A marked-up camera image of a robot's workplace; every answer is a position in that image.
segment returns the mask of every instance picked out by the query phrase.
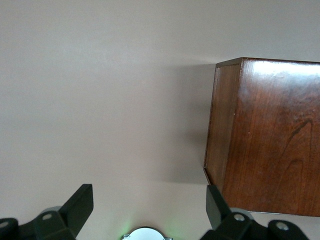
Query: screw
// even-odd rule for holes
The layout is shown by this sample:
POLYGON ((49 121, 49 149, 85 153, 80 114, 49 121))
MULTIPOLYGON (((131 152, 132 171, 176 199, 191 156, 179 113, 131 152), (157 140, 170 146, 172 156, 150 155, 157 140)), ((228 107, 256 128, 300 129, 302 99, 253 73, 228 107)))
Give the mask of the screw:
POLYGON ((48 220, 48 219, 50 219, 50 218, 52 218, 52 214, 51 214, 51 213, 48 213, 48 214, 46 214, 46 215, 44 215, 44 216, 42 217, 42 220, 48 220))
POLYGON ((287 226, 287 224, 285 224, 285 223, 283 223, 281 221, 278 221, 275 225, 280 230, 283 230, 283 231, 288 231, 289 230, 289 227, 287 226))
POLYGON ((3 229, 8 225, 9 225, 9 223, 7 221, 4 221, 4 222, 0 223, 0 229, 3 229))
POLYGON ((235 214, 233 217, 235 220, 240 221, 240 222, 243 222, 245 220, 245 217, 239 213, 235 214))

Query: cherry wood surface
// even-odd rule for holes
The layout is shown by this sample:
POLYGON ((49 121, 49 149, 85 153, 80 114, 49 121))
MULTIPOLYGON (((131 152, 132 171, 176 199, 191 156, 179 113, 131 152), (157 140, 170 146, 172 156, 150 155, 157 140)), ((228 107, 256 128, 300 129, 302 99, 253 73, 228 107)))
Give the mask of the cherry wood surface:
POLYGON ((204 170, 231 207, 320 216, 320 63, 218 63, 204 170))

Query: black mount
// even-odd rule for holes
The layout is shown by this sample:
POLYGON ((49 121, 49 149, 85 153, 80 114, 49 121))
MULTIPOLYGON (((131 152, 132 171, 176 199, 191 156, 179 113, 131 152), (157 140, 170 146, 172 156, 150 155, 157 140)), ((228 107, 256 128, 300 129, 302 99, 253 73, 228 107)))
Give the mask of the black mount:
MULTIPOLYGON (((0 240, 75 240, 93 209, 92 185, 83 184, 58 211, 41 213, 21 226, 15 218, 0 219, 0 240)), ((308 240, 289 221, 272 220, 264 227, 232 212, 215 185, 207 186, 206 212, 212 230, 200 240, 308 240)))
POLYGON ((58 211, 21 226, 15 218, 0 219, 0 240, 75 240, 93 209, 92 185, 83 184, 58 211))
POLYGON ((241 212, 232 212, 215 185, 207 186, 206 213, 212 230, 200 240, 309 240, 289 221, 272 220, 264 227, 241 212))

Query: wood grain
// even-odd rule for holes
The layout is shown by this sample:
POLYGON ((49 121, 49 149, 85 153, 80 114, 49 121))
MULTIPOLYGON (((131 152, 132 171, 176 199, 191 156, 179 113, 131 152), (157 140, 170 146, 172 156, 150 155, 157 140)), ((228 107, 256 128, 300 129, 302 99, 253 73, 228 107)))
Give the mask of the wood grain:
MULTIPOLYGON (((209 180, 222 184, 231 207, 320 216, 320 64, 242 58, 238 65, 237 88, 228 92, 236 96, 231 130, 224 132, 228 136, 231 131, 228 146, 223 146, 228 154, 206 155, 209 180)), ((215 100, 210 120, 220 129, 231 120, 217 118, 214 105, 220 103, 215 100)), ((207 152, 226 144, 214 131, 209 130, 207 152)))

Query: round metal object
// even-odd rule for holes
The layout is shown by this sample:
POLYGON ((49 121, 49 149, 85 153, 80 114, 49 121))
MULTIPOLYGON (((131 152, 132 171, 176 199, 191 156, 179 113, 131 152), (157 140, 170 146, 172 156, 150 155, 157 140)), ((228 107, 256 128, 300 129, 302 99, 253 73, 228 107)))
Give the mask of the round metal object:
POLYGON ((239 213, 235 214, 233 217, 235 220, 240 221, 240 222, 243 222, 245 220, 245 217, 239 213))
POLYGON ((48 219, 50 219, 50 218, 52 218, 52 214, 51 214, 51 213, 48 213, 48 214, 46 214, 46 215, 44 215, 44 216, 42 217, 42 220, 48 220, 48 219))
POLYGON ((288 231, 289 230, 289 227, 284 222, 278 221, 275 225, 280 230, 284 230, 284 231, 288 231))
POLYGON ((7 221, 0 223, 0 229, 5 228, 6 226, 8 226, 9 223, 7 221))
POLYGON ((124 235, 123 240, 165 240, 165 238, 155 229, 142 227, 134 230, 129 235, 124 235))
POLYGON ((254 217, 251 215, 251 213, 248 212, 248 211, 245 210, 245 209, 238 208, 238 207, 230 207, 230 210, 231 210, 231 212, 233 212, 233 213, 241 213, 242 215, 247 216, 249 219, 255 220, 254 217))

